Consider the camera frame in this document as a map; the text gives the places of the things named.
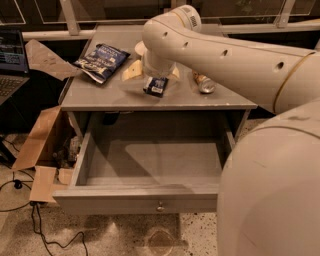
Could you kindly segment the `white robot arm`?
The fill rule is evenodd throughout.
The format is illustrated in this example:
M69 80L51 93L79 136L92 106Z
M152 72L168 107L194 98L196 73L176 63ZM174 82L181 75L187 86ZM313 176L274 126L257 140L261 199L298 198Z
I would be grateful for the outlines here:
M181 63L257 104L217 199L219 256L320 256L319 53L206 35L180 6L143 26L143 70Z

